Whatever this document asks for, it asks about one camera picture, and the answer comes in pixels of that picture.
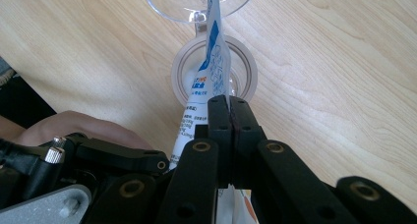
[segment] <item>screw hole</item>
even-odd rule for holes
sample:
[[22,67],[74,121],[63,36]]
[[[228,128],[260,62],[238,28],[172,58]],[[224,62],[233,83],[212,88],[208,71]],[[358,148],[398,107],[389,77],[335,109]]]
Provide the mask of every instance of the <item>screw hole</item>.
[[267,149],[274,153],[280,153],[284,151],[284,147],[279,143],[269,143],[267,144]]
[[122,197],[134,197],[140,194],[145,188],[145,184],[139,180],[132,180],[124,183],[119,190]]
[[196,207],[190,203],[185,202],[177,209],[177,215],[181,218],[190,218],[196,214]]
[[159,161],[156,166],[157,166],[157,168],[162,170],[166,167],[166,164],[165,164],[165,162]]
[[193,144],[193,149],[198,152],[206,152],[209,151],[210,145],[206,142],[197,142]]
[[357,196],[368,201],[375,201],[380,198],[380,193],[374,188],[363,182],[354,182],[350,185],[350,190]]

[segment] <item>clear plastic cup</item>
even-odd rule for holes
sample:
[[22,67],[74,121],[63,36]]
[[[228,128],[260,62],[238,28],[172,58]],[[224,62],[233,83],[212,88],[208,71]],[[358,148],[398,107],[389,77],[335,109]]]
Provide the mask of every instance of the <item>clear plastic cup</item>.
[[[258,84],[258,68],[248,48],[237,39],[226,35],[230,49],[230,95],[250,101]],[[206,60],[206,36],[188,42],[176,55],[172,64],[171,80],[175,95],[182,105],[187,104],[194,77]]]
[[[229,16],[243,7],[249,0],[220,0],[222,17]],[[148,0],[152,8],[162,17],[182,23],[206,21],[207,0]]]

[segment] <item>white tube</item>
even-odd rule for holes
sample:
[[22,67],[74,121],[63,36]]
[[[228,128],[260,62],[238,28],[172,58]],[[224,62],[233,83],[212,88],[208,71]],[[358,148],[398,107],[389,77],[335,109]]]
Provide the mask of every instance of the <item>white tube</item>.
[[169,169],[177,166],[185,144],[194,138],[198,124],[208,123],[210,98],[229,93],[230,50],[221,30],[218,0],[208,0],[208,38],[206,41],[206,61],[193,80],[191,94],[181,121],[178,137],[171,155]]

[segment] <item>wood grain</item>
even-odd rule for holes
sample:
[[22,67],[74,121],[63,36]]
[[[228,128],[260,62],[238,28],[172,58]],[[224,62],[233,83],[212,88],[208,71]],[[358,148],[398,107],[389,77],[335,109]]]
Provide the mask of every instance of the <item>wood grain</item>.
[[[364,176],[417,212],[417,0],[252,0],[223,27],[257,61],[270,139],[331,185]],[[0,0],[0,55],[55,110],[168,154],[183,112],[171,64],[194,35],[146,0]]]

